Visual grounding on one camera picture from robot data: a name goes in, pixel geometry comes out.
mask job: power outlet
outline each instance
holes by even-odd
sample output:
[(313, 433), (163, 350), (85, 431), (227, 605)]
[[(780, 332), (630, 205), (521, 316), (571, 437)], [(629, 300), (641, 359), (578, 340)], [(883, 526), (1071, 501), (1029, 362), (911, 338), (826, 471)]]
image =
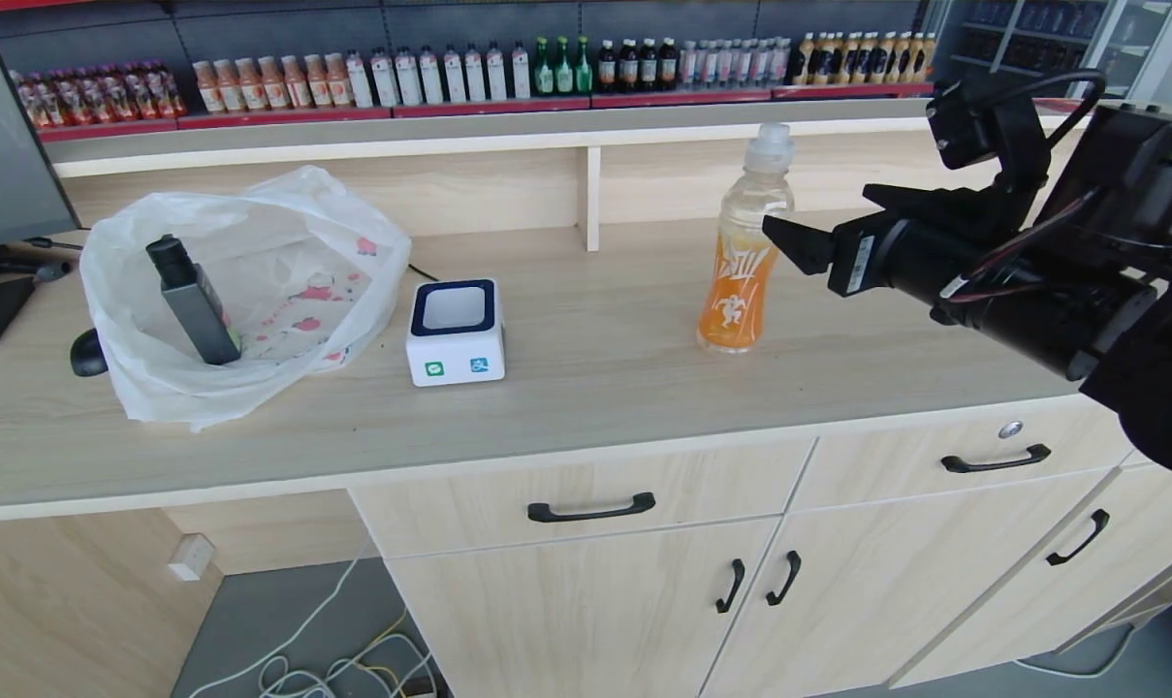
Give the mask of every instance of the power outlet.
[(177, 552), (172, 553), (172, 560), (168, 566), (173, 574), (185, 580), (185, 582), (197, 582), (205, 573), (205, 567), (210, 564), (210, 557), (214, 555), (214, 545), (200, 533), (191, 533), (182, 538), (177, 545)]

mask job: white box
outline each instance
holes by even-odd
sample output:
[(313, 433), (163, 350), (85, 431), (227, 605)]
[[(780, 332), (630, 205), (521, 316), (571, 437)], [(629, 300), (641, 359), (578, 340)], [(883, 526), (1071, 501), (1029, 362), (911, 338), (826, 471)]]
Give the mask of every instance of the white box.
[(404, 353), (418, 388), (504, 377), (504, 309), (496, 281), (418, 286)]

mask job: green bottle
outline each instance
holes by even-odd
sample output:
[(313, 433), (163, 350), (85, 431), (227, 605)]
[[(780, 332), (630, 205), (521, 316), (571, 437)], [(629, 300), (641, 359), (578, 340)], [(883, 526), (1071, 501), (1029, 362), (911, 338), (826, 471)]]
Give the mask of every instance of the green bottle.
[(594, 91), (594, 70), (590, 67), (590, 37), (577, 37), (577, 94)]
[(556, 94), (556, 78), (547, 63), (547, 40), (538, 36), (536, 56), (533, 57), (533, 91), (538, 94)]
[(556, 93), (573, 93), (573, 67), (568, 64), (568, 37), (560, 36), (559, 59), (556, 59)]

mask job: white cable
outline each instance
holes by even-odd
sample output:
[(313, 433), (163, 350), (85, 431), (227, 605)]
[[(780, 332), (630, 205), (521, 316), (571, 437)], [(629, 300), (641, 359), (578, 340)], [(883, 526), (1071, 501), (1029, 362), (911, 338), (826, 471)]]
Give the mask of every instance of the white cable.
[(1105, 672), (1112, 671), (1112, 668), (1116, 666), (1116, 662), (1120, 662), (1120, 657), (1124, 656), (1124, 651), (1127, 650), (1127, 645), (1130, 645), (1130, 642), (1132, 641), (1132, 634), (1134, 632), (1136, 632), (1136, 627), (1132, 627), (1132, 624), (1130, 624), (1127, 630), (1124, 631), (1124, 637), (1120, 639), (1120, 644), (1116, 646), (1116, 650), (1108, 658), (1108, 661), (1091, 672), (1065, 672), (1061, 670), (1051, 670), (1051, 668), (1040, 668), (1037, 666), (1037, 664), (1031, 664), (1024, 662), (1023, 659), (1016, 659), (1013, 663), (1020, 668), (1028, 668), (1028, 670), (1030, 671), (1047, 672), (1047, 675), (1058, 676), (1063, 678), (1098, 678), (1103, 676)]
[[(258, 689), (261, 690), (259, 698), (338, 698), (336, 694), (332, 691), (329, 682), (339, 677), (342, 672), (349, 670), (349, 668), (355, 668), (356, 662), (359, 662), (364, 655), (372, 652), (372, 650), (376, 649), (376, 646), (384, 644), (384, 642), (387, 642), (388, 639), (402, 639), (404, 644), (409, 645), (409, 649), (413, 650), (413, 653), (416, 655), (422, 661), (418, 662), (417, 665), (413, 668), (413, 670), (406, 672), (406, 675), (401, 677), (398, 684), (391, 686), (391, 689), (388, 689), (383, 679), (381, 679), (380, 676), (376, 675), (375, 672), (372, 671), (364, 672), (366, 675), (372, 677), (374, 680), (377, 680), (379, 684), (383, 686), (383, 690), (387, 693), (386, 698), (395, 698), (396, 693), (400, 693), (400, 690), (402, 689), (404, 683), (408, 682), (409, 678), (413, 678), (413, 675), (415, 672), (423, 670), (423, 668), (427, 675), (430, 676), (431, 694), (435, 696), (435, 698), (438, 698), (440, 689), (438, 685), (435, 684), (435, 672), (431, 672), (430, 668), (427, 666), (427, 664), (430, 663), (430, 653), (422, 655), (421, 650), (417, 649), (417, 645), (414, 644), (411, 639), (401, 634), (391, 634), (377, 642), (368, 642), (364, 649), (362, 649), (361, 652), (354, 655), (354, 657), (336, 659), (336, 662), (332, 663), (332, 666), (328, 669), (328, 675), (326, 675), (326, 677), (319, 677), (314, 672), (307, 672), (306, 670), (288, 671), (289, 669), (288, 658), (284, 657), (284, 655), (280, 655), (280, 650), (285, 650), (287, 649), (288, 645), (297, 642), (298, 637), (301, 636), (301, 632), (306, 630), (306, 627), (309, 627), (311, 622), (314, 622), (314, 618), (318, 617), (318, 615), (322, 611), (322, 609), (325, 609), (325, 607), (328, 605), (329, 602), (332, 602), (334, 597), (336, 597), (340, 594), (340, 589), (343, 588), (345, 580), (349, 579), (352, 570), (354, 570), (354, 567), (356, 567), (356, 562), (361, 560), (361, 554), (364, 553), (366, 548), (368, 547), (369, 547), (369, 540), (366, 540), (366, 542), (362, 543), (362, 547), (356, 549), (356, 555), (354, 555), (354, 560), (349, 562), (349, 566), (345, 568), (343, 574), (340, 575), (340, 580), (336, 582), (336, 588), (333, 588), (332, 594), (328, 594), (328, 597), (326, 597), (326, 600), (323, 600), (321, 604), (316, 607), (316, 609), (312, 610), (309, 616), (306, 616), (306, 620), (304, 620), (301, 627), (297, 628), (297, 632), (293, 632), (293, 635), (289, 636), (288, 639), (285, 639), (284, 642), (280, 642), (280, 644), (277, 644), (274, 649), (271, 650), (271, 652), (267, 652), (266, 655), (259, 657), (258, 659), (255, 659), (254, 663), (250, 664), (247, 668), (244, 668), (244, 670), (233, 672), (233, 675), (219, 678), (217, 680), (212, 680), (210, 682), (210, 684), (200, 685), (193, 693), (188, 694), (188, 698), (197, 698), (197, 696), (204, 692), (204, 690), (216, 689), (216, 686), (218, 685), (227, 684), (227, 682), (240, 678), (247, 675), (247, 672), (254, 671), (257, 668), (261, 668), (261, 670), (258, 672)], [(274, 664), (280, 662), (284, 663), (284, 676), (277, 678), (274, 682), (272, 682), (271, 685), (263, 685), (263, 677), (266, 676), (266, 670), (270, 670), (271, 666), (274, 666)], [(294, 693), (277, 693), (281, 689), (281, 686), (284, 686), (285, 682), (287, 682), (293, 677), (307, 678), (312, 682), (312, 685), (306, 686), (306, 689), (302, 690), (297, 690), (297, 692)]]

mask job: computer mouse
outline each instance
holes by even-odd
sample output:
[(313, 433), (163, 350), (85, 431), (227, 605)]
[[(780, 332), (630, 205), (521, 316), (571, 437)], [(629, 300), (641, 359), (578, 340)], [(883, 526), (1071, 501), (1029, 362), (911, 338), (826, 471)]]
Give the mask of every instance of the computer mouse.
[(108, 358), (103, 355), (103, 345), (98, 344), (98, 330), (90, 328), (73, 341), (73, 347), (68, 350), (68, 363), (73, 367), (73, 372), (81, 377), (108, 371)]

